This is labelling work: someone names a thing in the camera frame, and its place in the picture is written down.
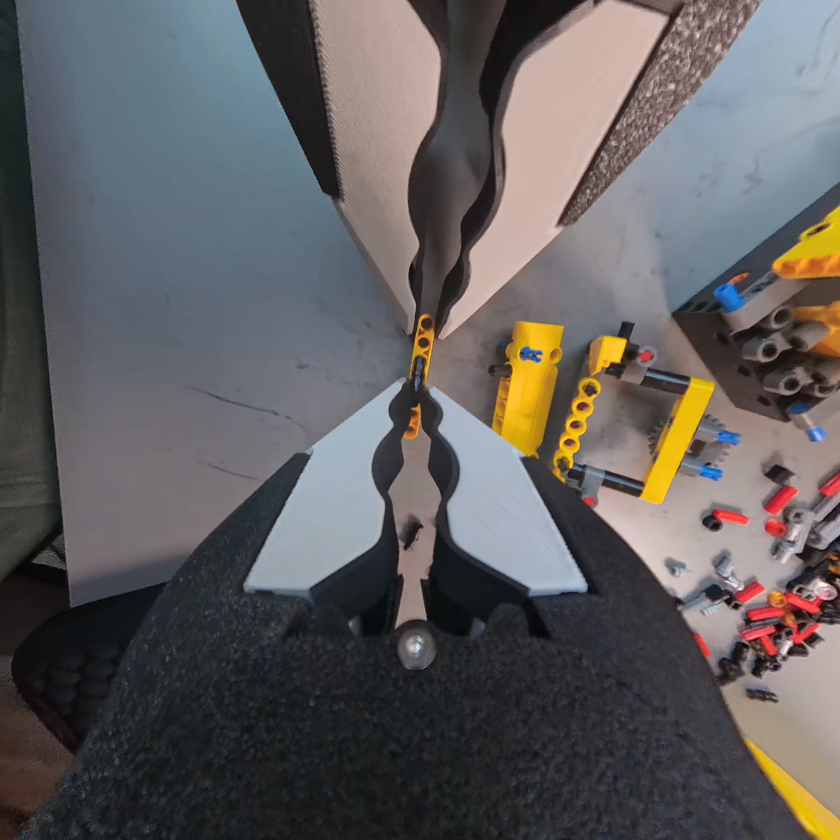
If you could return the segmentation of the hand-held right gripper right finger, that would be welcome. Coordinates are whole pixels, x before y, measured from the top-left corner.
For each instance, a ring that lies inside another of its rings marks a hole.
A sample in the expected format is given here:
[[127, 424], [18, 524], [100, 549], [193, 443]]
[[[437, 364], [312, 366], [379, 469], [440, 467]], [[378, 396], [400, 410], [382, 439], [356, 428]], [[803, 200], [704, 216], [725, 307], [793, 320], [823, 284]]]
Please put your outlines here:
[[444, 544], [526, 597], [585, 593], [587, 580], [526, 456], [437, 387], [423, 399]]

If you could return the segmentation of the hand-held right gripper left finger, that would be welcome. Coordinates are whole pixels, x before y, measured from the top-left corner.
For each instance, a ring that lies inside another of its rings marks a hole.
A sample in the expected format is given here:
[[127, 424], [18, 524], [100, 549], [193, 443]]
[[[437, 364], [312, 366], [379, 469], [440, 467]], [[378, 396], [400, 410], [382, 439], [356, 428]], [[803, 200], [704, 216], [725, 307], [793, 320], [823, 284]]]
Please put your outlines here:
[[245, 578], [246, 593], [373, 599], [396, 572], [390, 489], [403, 468], [411, 385], [397, 380], [306, 452], [299, 477]]

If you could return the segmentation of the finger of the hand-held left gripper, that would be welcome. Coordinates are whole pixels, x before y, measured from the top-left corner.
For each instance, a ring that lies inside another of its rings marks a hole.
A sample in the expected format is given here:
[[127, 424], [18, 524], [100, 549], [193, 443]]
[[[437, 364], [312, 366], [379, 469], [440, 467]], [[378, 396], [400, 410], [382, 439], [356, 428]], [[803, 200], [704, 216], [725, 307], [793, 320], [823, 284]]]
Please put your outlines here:
[[682, 2], [506, 2], [478, 81], [489, 158], [443, 281], [447, 338], [568, 223]]
[[315, 1], [310, 12], [338, 177], [332, 202], [411, 332], [421, 246], [409, 186], [442, 109], [447, 3]]

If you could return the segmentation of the yellow lego panel with pins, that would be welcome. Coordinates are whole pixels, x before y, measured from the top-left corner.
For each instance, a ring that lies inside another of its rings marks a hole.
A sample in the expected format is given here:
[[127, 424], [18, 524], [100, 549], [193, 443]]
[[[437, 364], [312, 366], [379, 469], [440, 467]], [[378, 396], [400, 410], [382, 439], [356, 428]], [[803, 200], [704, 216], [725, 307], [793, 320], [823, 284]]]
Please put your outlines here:
[[516, 321], [497, 350], [504, 359], [489, 367], [499, 380], [492, 430], [523, 455], [538, 453], [547, 426], [564, 326]]

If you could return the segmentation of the lego axle and gear assembly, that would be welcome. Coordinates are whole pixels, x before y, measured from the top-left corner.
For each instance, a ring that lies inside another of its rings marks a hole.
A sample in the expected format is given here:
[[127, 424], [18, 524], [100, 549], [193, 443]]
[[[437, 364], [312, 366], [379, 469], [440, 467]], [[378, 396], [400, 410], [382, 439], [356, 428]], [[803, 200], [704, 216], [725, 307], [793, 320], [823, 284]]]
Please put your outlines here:
[[[656, 350], [634, 342], [634, 327], [633, 322], [624, 321], [615, 334], [590, 342], [584, 374], [577, 383], [553, 454], [554, 476], [590, 506], [597, 504], [601, 489], [659, 505], [678, 476], [718, 481], [723, 476], [718, 466], [721, 454], [742, 441], [740, 434], [727, 430], [708, 412], [716, 383], [656, 368]], [[675, 399], [658, 431], [648, 438], [650, 460], [642, 479], [577, 460], [605, 377]]]

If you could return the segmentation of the yellow lego beam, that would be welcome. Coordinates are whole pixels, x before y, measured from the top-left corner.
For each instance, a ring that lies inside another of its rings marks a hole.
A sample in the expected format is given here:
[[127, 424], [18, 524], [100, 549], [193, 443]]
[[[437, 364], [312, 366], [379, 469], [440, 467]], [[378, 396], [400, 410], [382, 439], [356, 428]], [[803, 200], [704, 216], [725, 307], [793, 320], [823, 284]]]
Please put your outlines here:
[[[429, 363], [431, 361], [433, 347], [434, 347], [434, 340], [435, 340], [435, 320], [434, 317], [430, 314], [424, 314], [420, 316], [416, 330], [414, 333], [414, 343], [413, 343], [413, 353], [411, 359], [411, 369], [412, 369], [412, 362], [413, 357], [416, 354], [423, 354], [427, 357], [427, 366], [426, 366], [426, 380], [427, 380], [427, 373], [429, 368]], [[411, 381], [411, 369], [409, 371], [409, 380]], [[422, 421], [422, 407], [421, 402], [417, 406], [411, 407], [411, 412], [409, 416], [408, 425], [404, 432], [403, 438], [405, 440], [414, 440], [419, 433], [419, 429], [421, 427]]]

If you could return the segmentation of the yellow lego robot body model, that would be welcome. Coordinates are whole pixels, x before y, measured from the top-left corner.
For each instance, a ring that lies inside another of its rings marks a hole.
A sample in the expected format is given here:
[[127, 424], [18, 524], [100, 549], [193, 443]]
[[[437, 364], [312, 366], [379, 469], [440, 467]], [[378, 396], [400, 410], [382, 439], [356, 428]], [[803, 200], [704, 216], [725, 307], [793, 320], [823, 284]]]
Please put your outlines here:
[[813, 443], [838, 418], [835, 185], [673, 312], [730, 404]]

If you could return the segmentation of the pile of small lego pins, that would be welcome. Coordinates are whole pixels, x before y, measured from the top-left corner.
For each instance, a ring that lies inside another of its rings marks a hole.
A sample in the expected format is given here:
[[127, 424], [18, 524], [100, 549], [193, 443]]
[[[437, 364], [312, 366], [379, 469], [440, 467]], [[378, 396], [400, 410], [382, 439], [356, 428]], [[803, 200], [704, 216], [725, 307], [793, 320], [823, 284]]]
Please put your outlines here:
[[764, 584], [754, 574], [745, 577], [731, 553], [722, 551], [710, 579], [673, 599], [683, 616], [726, 610], [738, 619], [733, 641], [717, 660], [716, 683], [725, 688], [751, 678], [747, 698], [774, 704], [779, 698], [766, 677], [808, 657], [823, 644], [822, 630], [838, 626], [839, 474], [835, 469], [824, 476], [806, 504], [796, 503], [790, 470], [773, 464], [764, 475], [775, 492], [763, 504], [763, 531], [781, 579]]

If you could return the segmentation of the yellow plastic bin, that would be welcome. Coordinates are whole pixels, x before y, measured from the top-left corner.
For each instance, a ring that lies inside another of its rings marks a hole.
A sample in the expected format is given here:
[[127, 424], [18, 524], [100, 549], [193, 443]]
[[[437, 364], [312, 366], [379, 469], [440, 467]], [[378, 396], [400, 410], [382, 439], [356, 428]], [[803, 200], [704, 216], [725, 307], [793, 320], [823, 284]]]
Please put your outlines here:
[[745, 744], [773, 788], [813, 839], [839, 839], [839, 818], [754, 742]]

